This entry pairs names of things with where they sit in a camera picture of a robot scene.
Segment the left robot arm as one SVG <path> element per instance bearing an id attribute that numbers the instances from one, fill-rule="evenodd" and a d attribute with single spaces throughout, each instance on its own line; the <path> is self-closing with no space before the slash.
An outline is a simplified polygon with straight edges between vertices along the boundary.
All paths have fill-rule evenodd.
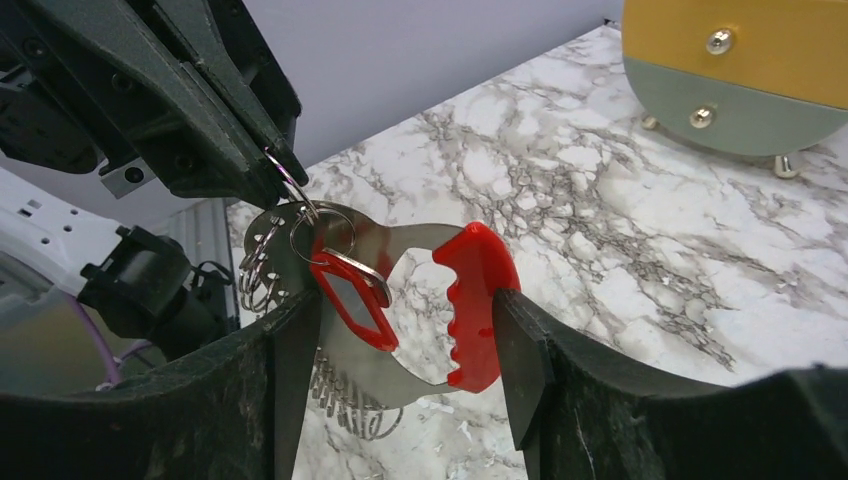
<path id="1" fill-rule="evenodd" d="M 270 209 L 307 183 L 300 101 L 241 1 L 5 1 L 1 150 L 13 160 L 181 198 Z M 231 278 L 180 245 L 1 174 L 4 297 L 53 285 L 169 360 L 232 332 Z"/>

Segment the red plastic key tag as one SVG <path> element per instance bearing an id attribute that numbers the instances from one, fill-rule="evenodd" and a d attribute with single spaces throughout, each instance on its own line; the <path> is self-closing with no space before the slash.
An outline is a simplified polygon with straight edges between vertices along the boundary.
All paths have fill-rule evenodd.
<path id="1" fill-rule="evenodd" d="M 312 272 L 340 318 L 356 337 L 376 350 L 393 352 L 399 345 L 397 336 L 363 278 L 351 267 L 322 250 L 310 262 Z"/>

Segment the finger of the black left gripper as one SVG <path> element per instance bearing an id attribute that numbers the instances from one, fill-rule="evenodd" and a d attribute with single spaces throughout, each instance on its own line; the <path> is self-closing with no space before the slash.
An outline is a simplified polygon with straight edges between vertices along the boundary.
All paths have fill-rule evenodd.
<path id="1" fill-rule="evenodd" d="M 173 195 L 274 206 L 280 174 L 155 16 L 154 2 L 23 1 L 19 9 Z"/>
<path id="2" fill-rule="evenodd" d="M 261 152 L 298 185 L 293 152 L 301 102 L 242 1 L 155 1 L 153 11 Z"/>

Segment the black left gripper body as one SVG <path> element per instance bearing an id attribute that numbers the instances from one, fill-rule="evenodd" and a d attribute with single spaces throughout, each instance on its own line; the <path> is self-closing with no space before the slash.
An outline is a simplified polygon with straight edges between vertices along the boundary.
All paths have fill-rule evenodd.
<path id="1" fill-rule="evenodd" d="M 1 151 L 18 162 L 94 173 L 122 198 L 156 174 L 119 136 L 17 1 L 1 3 Z"/>

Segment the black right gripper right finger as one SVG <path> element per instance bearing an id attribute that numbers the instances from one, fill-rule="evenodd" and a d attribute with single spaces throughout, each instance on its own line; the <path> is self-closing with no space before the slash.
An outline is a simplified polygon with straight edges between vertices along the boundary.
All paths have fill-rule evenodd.
<path id="1" fill-rule="evenodd" d="M 675 375 L 493 300 L 514 445 L 532 479 L 843 479 L 847 372 L 817 364 L 736 387 Z"/>

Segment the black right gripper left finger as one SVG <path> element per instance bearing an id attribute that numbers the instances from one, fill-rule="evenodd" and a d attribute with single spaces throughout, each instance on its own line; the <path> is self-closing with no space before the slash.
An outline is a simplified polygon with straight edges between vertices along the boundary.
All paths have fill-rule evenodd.
<path id="1" fill-rule="evenodd" d="M 321 297 L 103 392 L 1 398 L 5 479 L 289 479 Z"/>

